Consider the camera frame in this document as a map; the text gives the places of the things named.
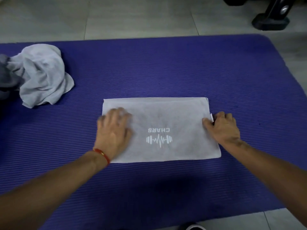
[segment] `white towel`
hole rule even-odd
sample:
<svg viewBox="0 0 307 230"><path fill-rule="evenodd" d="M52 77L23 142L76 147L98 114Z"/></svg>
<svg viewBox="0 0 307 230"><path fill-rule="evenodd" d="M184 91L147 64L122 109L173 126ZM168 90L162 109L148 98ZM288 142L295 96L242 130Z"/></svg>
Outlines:
<svg viewBox="0 0 307 230"><path fill-rule="evenodd" d="M65 73L60 50L53 45L25 47L10 58L7 68L23 78L19 94L22 104L28 108L47 102L55 104L74 87L72 77Z"/></svg>
<svg viewBox="0 0 307 230"><path fill-rule="evenodd" d="M218 143L202 127L211 119L208 99L105 99L102 114L123 107L133 115L133 138L115 163L200 160L221 157Z"/></svg>

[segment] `dumbbell logo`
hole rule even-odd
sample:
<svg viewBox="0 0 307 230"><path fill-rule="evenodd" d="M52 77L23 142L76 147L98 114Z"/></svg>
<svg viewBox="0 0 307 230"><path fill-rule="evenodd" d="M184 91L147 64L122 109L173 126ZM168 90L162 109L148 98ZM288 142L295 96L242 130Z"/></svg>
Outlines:
<svg viewBox="0 0 307 230"><path fill-rule="evenodd" d="M154 143L158 143L161 147L161 145L166 141L166 143L171 143L173 141L172 137L169 136L169 135L166 135L166 138L160 136L158 134L158 137L157 138L153 138L152 135L146 137L146 142L149 143L149 144L152 144L153 142Z"/></svg>

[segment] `hand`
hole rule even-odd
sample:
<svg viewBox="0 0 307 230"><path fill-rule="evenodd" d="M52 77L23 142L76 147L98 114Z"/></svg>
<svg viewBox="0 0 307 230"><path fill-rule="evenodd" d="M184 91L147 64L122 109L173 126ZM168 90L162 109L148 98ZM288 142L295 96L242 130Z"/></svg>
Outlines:
<svg viewBox="0 0 307 230"><path fill-rule="evenodd" d="M237 128L236 120L232 114L225 114L219 112L216 115L216 120L213 123L203 118L203 126L208 130L209 134L222 146L225 143L232 142L240 139L240 131Z"/></svg>
<svg viewBox="0 0 307 230"><path fill-rule="evenodd" d="M111 109L97 121L97 135L94 148L103 151L110 160L123 152L132 136L132 130L127 128L131 114L124 108Z"/></svg>

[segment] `bracelet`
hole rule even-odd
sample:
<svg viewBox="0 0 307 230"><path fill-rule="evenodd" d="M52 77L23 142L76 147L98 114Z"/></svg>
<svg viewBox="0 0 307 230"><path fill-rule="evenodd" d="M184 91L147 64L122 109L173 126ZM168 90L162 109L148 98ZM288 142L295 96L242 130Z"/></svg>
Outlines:
<svg viewBox="0 0 307 230"><path fill-rule="evenodd" d="M103 151L101 151L101 150L98 149L98 148L94 148L93 151L95 151L95 152L101 154L102 156L104 156L104 158L106 159L106 161L108 162L108 164L110 164L110 162L111 162L110 159L108 158L108 156L107 156Z"/></svg>

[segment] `yoga mat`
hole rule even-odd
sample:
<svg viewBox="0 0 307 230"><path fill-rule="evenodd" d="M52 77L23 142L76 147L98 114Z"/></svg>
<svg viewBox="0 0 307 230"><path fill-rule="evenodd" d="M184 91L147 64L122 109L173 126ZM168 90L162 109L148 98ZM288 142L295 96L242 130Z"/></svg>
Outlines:
<svg viewBox="0 0 307 230"><path fill-rule="evenodd" d="M0 53L31 44L1 44ZM0 193L90 150L104 98L207 97L212 113L233 113L243 140L307 169L307 99L264 36L50 44L75 87L55 105L28 109L18 94L1 104ZM221 150L216 159L111 164L41 229L149 230L283 207Z"/></svg>

